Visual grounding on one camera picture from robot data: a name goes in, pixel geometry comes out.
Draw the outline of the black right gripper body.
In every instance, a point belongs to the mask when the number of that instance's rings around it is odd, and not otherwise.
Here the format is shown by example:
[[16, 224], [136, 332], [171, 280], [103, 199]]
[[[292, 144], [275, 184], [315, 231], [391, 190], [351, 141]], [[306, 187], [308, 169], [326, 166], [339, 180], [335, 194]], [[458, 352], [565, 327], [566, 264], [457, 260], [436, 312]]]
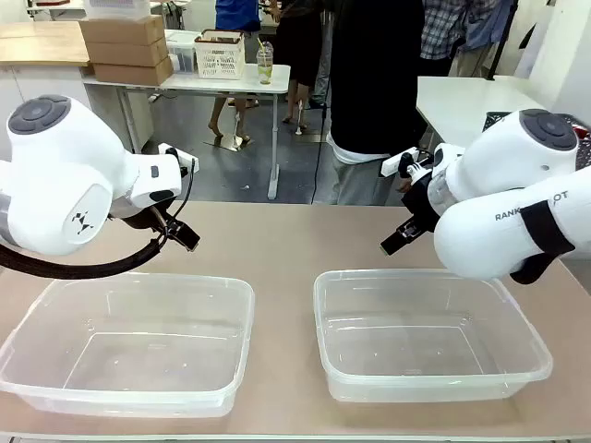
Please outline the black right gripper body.
[[428, 185], [431, 177], [423, 176], [404, 193], [402, 202], [412, 214], [411, 221], [423, 232], [433, 232], [438, 222], [438, 213], [428, 200]]

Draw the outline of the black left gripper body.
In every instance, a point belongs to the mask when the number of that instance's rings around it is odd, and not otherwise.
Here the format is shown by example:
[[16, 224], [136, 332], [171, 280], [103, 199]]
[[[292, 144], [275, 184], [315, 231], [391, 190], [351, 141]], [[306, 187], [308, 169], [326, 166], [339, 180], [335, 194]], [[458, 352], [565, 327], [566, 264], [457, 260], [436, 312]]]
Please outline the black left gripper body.
[[151, 229], [153, 231], [162, 231], [166, 225], [164, 214], [165, 209], [159, 206], [151, 206], [142, 209], [133, 216], [121, 218], [121, 221], [137, 230]]

